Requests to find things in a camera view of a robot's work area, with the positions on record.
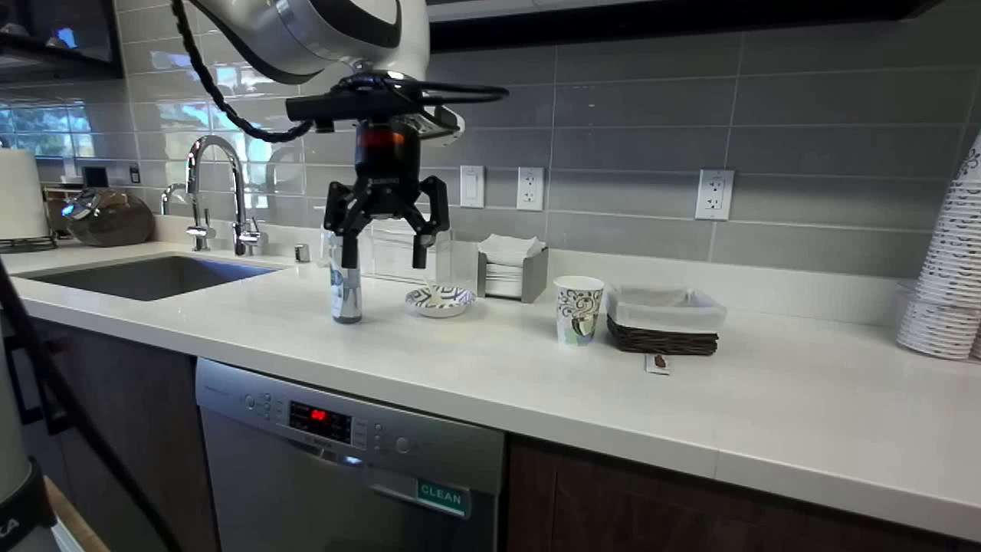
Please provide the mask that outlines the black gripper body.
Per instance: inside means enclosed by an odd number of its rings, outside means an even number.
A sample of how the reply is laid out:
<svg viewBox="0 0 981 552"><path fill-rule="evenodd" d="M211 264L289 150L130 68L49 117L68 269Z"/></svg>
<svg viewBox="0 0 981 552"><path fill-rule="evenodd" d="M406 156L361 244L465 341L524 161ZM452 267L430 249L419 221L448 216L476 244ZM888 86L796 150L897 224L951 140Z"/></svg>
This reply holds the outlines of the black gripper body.
<svg viewBox="0 0 981 552"><path fill-rule="evenodd" d="M385 72L357 72L320 95L285 101L294 123L318 132L356 126L356 180L327 186L330 233L357 235L373 218L403 218L422 238L451 227L443 186L419 176L419 145L448 134L448 126L422 132L422 123L433 123L422 101L419 79Z"/></svg>

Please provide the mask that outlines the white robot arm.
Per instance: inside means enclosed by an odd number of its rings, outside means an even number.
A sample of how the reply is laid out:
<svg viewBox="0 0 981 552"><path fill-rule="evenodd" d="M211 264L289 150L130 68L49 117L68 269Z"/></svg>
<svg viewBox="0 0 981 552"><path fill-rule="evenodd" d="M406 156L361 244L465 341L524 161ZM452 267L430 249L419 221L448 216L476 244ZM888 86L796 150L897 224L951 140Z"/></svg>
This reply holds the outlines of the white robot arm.
<svg viewBox="0 0 981 552"><path fill-rule="evenodd" d="M419 176L419 145L460 134L461 121L426 79L430 8L419 0L190 0L264 76L309 82L347 66L327 93L289 98L291 130L255 130L211 82L195 51L183 5L170 3L183 50L214 104L249 134L294 140L356 126L356 180L327 185L325 227L340 238L340 264L357 267L357 233L373 218L401 218L414 230L414 267L448 221L448 185Z"/></svg>

